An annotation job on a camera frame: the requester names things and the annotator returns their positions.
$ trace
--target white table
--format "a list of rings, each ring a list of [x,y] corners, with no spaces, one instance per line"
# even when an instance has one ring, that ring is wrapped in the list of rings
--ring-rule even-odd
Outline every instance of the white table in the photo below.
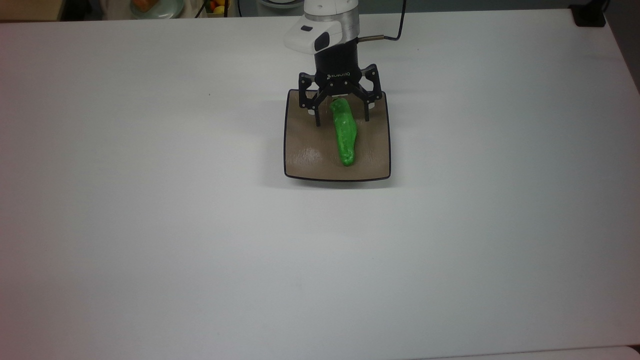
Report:
[[[314,69],[282,45],[295,21],[0,24],[2,354],[640,343],[640,97],[608,27],[408,14],[360,46],[392,177],[341,185],[282,172],[285,96]]]

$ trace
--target square plate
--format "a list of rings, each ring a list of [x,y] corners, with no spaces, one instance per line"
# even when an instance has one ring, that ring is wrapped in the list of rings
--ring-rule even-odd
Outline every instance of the square plate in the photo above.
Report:
[[[364,104],[353,94],[346,97],[358,126],[355,161],[350,167],[340,162],[329,109],[332,98],[320,105],[321,126],[306,109],[298,106],[298,91],[289,90],[284,124],[284,173],[288,177],[316,181],[373,181],[391,176],[391,141],[387,95],[376,101],[364,120]]]

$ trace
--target green pepper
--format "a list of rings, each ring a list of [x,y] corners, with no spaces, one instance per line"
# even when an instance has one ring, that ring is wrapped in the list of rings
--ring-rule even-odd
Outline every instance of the green pepper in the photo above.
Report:
[[[331,103],[333,111],[333,124],[335,125],[335,136],[338,140],[338,153],[340,161],[346,167],[351,166],[355,159],[354,145],[356,143],[356,135],[358,127],[349,103],[344,98],[338,98]]]

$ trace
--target cable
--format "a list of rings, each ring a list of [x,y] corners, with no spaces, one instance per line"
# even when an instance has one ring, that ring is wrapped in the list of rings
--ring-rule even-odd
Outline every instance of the cable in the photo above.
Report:
[[[372,35],[369,37],[357,38],[358,42],[375,41],[375,40],[391,40],[398,41],[402,35],[402,27],[404,25],[404,13],[406,12],[406,0],[402,1],[402,14],[400,15],[400,26],[398,27],[398,36],[388,37],[386,35]]]
[[[406,0],[402,1],[402,15],[400,15],[400,26],[398,27],[398,36],[392,38],[385,36],[385,40],[398,41],[402,35],[402,26],[404,24],[404,13],[406,12]]]
[[[200,7],[200,10],[198,10],[198,14],[196,15],[196,19],[200,17],[200,13],[202,13],[202,10],[204,9],[204,6],[207,4],[207,0],[203,0],[202,1],[202,6]]]

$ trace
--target plate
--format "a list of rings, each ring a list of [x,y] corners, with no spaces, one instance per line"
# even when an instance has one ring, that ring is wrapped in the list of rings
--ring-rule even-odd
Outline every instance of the plate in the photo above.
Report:
[[[369,121],[364,120],[364,104],[355,95],[346,97],[358,126],[355,143],[355,161],[350,167],[340,162],[329,109],[331,97],[320,105],[321,126],[316,118],[301,109],[298,91],[290,90],[284,125],[284,173],[288,177],[315,181],[373,181],[391,176],[391,141],[387,95],[376,101],[369,110]]]
[[[180,15],[184,7],[184,0],[159,0],[154,7],[143,13],[133,3],[129,8],[136,19],[173,19]]]

